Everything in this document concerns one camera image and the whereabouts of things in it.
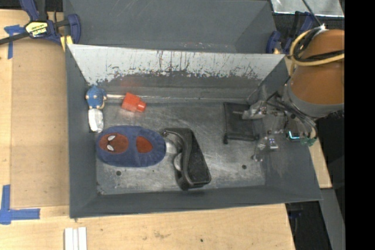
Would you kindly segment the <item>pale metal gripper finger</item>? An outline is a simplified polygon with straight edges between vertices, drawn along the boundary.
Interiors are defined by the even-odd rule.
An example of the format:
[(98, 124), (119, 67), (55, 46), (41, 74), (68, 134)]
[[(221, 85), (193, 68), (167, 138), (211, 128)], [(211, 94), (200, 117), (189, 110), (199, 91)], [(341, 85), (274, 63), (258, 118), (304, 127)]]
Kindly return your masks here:
[(251, 105), (236, 104), (232, 109), (232, 113), (238, 115), (241, 119), (261, 119), (267, 114), (267, 105), (265, 101), (257, 101)]
[(252, 159), (256, 162), (263, 162), (271, 152), (276, 152), (278, 149), (279, 145), (275, 138), (266, 136), (257, 144)]

